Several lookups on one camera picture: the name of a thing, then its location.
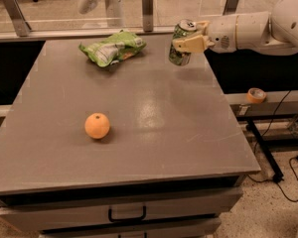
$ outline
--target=orange fruit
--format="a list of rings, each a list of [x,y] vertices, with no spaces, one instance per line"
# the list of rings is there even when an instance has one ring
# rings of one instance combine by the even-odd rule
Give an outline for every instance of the orange fruit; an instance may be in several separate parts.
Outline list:
[[[102,113],[93,113],[85,121],[85,132],[93,139],[101,139],[109,132],[110,123]]]

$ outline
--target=orange tape roll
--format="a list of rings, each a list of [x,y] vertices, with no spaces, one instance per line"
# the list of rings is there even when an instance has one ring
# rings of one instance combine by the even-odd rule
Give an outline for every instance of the orange tape roll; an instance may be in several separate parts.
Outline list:
[[[251,103],[259,104],[263,102],[267,94],[259,88],[250,88],[247,92],[247,99]]]

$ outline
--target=soda can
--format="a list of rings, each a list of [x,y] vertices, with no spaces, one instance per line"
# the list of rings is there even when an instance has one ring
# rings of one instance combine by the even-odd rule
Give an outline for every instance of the soda can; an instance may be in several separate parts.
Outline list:
[[[197,25],[192,20],[181,20],[175,27],[172,40],[183,38],[194,34],[197,31]],[[169,61],[178,66],[184,66],[189,63],[191,53],[177,52],[171,43],[169,51]]]

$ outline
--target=drawer handle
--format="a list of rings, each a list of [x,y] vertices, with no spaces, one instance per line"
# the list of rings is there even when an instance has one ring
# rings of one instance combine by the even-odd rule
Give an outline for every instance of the drawer handle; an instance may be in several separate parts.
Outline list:
[[[141,221],[147,215],[147,208],[146,206],[142,206],[142,215],[140,217],[135,218],[113,218],[112,217],[112,210],[108,210],[108,219],[110,222],[130,222],[130,221]]]
[[[148,236],[147,236],[147,233],[144,233],[144,234],[143,234],[143,238],[147,238],[147,237],[148,237]]]

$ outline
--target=power cord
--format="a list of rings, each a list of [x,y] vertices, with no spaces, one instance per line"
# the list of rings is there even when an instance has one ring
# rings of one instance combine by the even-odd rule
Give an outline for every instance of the power cord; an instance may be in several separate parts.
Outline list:
[[[291,92],[291,90],[289,90],[285,95],[284,97],[280,100],[280,102],[278,103],[277,107],[275,108],[272,116],[274,116],[277,112],[277,110],[279,109],[280,105],[283,103],[283,101],[285,100],[285,98],[289,95],[289,93]],[[272,122],[274,121],[274,118],[271,119],[269,125],[268,125],[268,128],[265,130],[265,132],[261,135],[261,137],[265,136],[265,134],[269,131],[270,127],[271,127],[271,124]],[[258,145],[258,142],[256,142],[255,146],[254,146],[254,149],[253,149],[253,152],[256,153],[256,147]],[[297,159],[297,158],[291,158],[289,159],[289,166],[291,168],[291,170],[293,171],[297,181],[298,181],[298,177],[297,177],[297,174],[294,170],[294,168],[292,167],[292,164],[291,164],[291,161],[294,160],[294,159]],[[291,201],[291,202],[298,202],[298,198],[297,199],[291,199],[289,196],[286,195],[285,191],[283,190],[283,188],[279,185],[278,182],[275,182],[273,179],[264,179],[264,180],[256,180],[254,178],[252,178],[250,175],[248,175],[248,178],[251,179],[252,181],[254,182],[257,182],[257,183],[262,183],[262,182],[274,182],[277,184],[277,186],[280,188],[281,192],[283,193],[283,195],[286,197],[287,200]]]

